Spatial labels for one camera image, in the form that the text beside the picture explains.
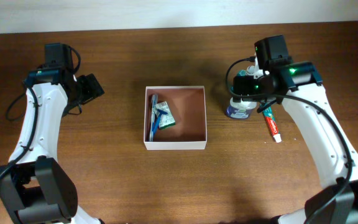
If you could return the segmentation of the blue disposable razor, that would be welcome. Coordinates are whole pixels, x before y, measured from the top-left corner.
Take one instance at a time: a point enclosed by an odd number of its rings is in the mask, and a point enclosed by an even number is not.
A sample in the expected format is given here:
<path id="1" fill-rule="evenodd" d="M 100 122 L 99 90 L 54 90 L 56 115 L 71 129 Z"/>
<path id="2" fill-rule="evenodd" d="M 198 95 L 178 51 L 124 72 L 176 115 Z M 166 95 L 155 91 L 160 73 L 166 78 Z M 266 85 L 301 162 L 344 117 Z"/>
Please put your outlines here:
<path id="1" fill-rule="evenodd" d="M 163 115 L 168 114 L 166 111 L 161 110 L 161 109 L 154 109 L 154 113 L 156 115 L 156 119 L 152 124 L 152 130 L 151 130 L 152 137 L 154 137 L 155 133 L 157 132 L 158 126 L 160 124 L 161 117 Z"/>

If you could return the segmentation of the blue white toothbrush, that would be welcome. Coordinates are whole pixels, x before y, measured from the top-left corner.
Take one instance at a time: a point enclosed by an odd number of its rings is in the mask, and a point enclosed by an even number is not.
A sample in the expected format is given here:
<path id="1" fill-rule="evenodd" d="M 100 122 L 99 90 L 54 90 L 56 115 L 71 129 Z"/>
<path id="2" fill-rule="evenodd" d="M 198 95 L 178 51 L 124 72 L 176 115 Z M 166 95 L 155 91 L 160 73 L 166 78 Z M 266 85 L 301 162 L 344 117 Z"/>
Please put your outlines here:
<path id="1" fill-rule="evenodd" d="M 151 114 L 150 114 L 150 132 L 149 141 L 152 142 L 154 138 L 154 126 L 156 121 L 156 104 L 158 103 L 158 94 L 153 94 L 151 97 Z"/>

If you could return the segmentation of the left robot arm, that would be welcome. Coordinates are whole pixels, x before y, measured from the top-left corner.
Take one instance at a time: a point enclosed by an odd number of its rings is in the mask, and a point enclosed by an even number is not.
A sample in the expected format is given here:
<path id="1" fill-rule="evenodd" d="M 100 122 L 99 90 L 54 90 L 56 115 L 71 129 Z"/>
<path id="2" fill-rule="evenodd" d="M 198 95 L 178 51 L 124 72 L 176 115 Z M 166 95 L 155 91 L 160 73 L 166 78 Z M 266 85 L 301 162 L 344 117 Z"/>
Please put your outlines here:
<path id="1" fill-rule="evenodd" d="M 57 159 L 62 118 L 104 94 L 94 74 L 76 76 L 74 55 L 67 44 L 45 45 L 45 62 L 23 82 L 21 133 L 0 166 L 0 199 L 13 223 L 102 223 L 79 206 L 75 184 Z"/>

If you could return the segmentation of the red green toothpaste tube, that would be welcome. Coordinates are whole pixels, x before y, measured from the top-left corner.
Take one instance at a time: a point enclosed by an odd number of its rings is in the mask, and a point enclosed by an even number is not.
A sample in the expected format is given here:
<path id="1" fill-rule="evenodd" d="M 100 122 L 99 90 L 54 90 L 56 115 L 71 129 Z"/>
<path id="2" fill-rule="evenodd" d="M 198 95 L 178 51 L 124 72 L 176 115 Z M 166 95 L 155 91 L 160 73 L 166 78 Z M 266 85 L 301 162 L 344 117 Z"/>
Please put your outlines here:
<path id="1" fill-rule="evenodd" d="M 265 118 L 265 121 L 267 122 L 268 128 L 270 130 L 270 133 L 276 143 L 282 142 L 281 134 L 278 130 L 278 126 L 276 124 L 273 111 L 271 107 L 269 106 L 266 108 L 263 112 L 263 116 Z"/>

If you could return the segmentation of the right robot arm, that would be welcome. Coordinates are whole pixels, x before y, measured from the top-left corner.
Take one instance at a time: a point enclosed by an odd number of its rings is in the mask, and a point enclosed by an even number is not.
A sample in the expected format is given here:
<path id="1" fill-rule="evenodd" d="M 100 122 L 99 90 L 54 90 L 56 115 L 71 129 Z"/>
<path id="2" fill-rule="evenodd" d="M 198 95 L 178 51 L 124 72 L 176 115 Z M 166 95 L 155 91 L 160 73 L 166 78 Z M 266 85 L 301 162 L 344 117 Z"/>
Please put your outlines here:
<path id="1" fill-rule="evenodd" d="M 303 208 L 272 223 L 358 223 L 358 153 L 330 107 L 321 75 L 311 62 L 293 61 L 282 35 L 257 41 L 254 50 L 250 66 L 226 80 L 226 114 L 246 119 L 253 110 L 263 113 L 280 142 L 271 107 L 282 105 L 305 140 L 322 187 Z"/>

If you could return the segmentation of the green white soap packet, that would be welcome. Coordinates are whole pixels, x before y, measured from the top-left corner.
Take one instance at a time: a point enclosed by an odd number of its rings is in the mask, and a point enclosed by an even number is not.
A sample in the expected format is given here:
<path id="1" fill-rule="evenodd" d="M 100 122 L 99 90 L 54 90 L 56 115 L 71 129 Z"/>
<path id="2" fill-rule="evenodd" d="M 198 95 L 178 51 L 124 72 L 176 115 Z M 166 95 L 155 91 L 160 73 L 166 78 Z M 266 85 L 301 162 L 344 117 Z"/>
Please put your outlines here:
<path id="1" fill-rule="evenodd" d="M 169 105 L 166 101 L 156 104 L 156 109 L 161 109 L 166 111 L 168 114 L 163 115 L 158 126 L 159 129 L 165 129 L 176 124 L 175 119 L 170 111 Z"/>

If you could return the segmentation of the foam handwash pump bottle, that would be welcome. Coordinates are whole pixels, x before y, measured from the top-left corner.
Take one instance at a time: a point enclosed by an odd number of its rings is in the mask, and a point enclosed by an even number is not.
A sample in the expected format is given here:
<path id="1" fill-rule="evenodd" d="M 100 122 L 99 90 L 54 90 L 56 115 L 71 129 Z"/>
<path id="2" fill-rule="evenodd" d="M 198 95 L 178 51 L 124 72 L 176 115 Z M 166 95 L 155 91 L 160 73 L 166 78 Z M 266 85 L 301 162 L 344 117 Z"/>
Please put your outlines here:
<path id="1" fill-rule="evenodd" d="M 232 119 L 247 119 L 257 107 L 254 101 L 243 101 L 232 97 L 226 109 L 226 116 Z"/>

